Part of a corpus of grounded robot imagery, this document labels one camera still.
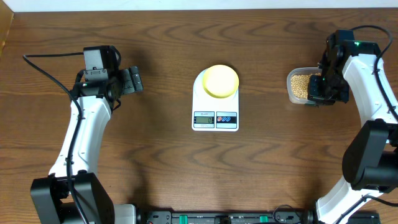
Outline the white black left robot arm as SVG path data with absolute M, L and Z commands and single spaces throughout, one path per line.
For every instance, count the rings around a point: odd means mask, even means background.
M 34 179 L 30 196 L 41 223 L 138 223 L 133 204 L 115 205 L 97 178 L 104 130 L 123 95 L 143 90 L 136 66 L 120 69 L 112 45 L 85 47 L 85 69 L 69 90 L 71 116 L 61 151 L 47 177 Z

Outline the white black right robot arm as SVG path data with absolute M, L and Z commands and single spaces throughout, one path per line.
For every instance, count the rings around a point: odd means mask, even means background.
M 319 105 L 346 103 L 349 95 L 360 115 L 361 129 L 348 146 L 342 161 L 342 178 L 302 223 L 348 223 L 368 201 L 390 207 L 397 204 L 380 197 L 397 188 L 397 99 L 386 78 L 382 56 L 375 42 L 356 40 L 354 29 L 337 30 L 326 40 L 326 49 L 308 83 L 308 100 Z

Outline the white digital kitchen scale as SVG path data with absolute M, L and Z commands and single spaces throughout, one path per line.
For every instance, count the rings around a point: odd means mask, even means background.
M 230 97 L 213 98 L 202 87 L 206 69 L 196 77 L 193 83 L 192 129 L 195 131 L 237 131 L 239 129 L 239 88 Z

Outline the yellow bowl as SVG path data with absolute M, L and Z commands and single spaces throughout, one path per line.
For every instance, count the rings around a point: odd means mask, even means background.
M 227 65 L 214 65 L 204 71 L 202 87 L 213 98 L 227 98 L 238 90 L 239 77 Z

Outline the green tape strip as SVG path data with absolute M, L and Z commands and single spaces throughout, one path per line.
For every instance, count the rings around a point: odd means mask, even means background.
M 309 102 L 309 103 L 306 103 L 306 104 L 304 104 L 305 106 L 311 106 L 311 107 L 320 107 L 321 106 L 321 104 L 319 104 L 319 103 L 317 103 L 317 102 Z

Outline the soybeans pile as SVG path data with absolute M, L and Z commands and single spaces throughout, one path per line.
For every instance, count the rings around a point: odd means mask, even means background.
M 308 84 L 311 76 L 320 76 L 319 73 L 309 75 L 293 75 L 291 78 L 292 92 L 297 98 L 308 98 Z

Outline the clear plastic container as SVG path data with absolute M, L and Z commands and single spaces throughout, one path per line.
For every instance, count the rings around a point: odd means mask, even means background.
M 308 100 L 308 84 L 312 75 L 321 75 L 317 67 L 304 67 L 292 70 L 287 76 L 287 91 L 289 100 L 299 105 L 314 105 Z

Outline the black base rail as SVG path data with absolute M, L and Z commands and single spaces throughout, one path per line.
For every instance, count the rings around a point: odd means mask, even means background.
M 295 224 L 316 223 L 315 217 L 308 212 L 289 209 L 265 213 L 198 213 L 138 211 L 138 224 Z

